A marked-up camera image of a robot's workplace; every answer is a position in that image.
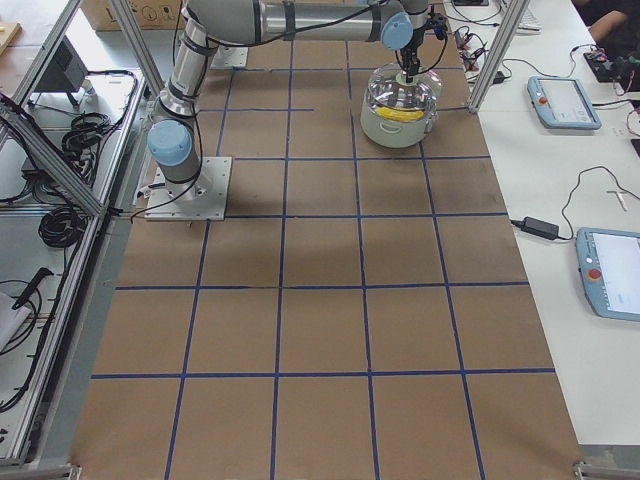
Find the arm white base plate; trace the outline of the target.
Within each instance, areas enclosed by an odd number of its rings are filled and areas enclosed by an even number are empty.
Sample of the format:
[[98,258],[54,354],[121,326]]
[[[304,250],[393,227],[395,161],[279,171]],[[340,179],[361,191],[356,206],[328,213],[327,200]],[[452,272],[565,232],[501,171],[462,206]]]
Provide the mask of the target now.
[[154,181],[163,186],[149,194],[144,218],[150,221],[222,221],[231,177],[231,157],[205,157],[194,186],[167,182],[160,167]]

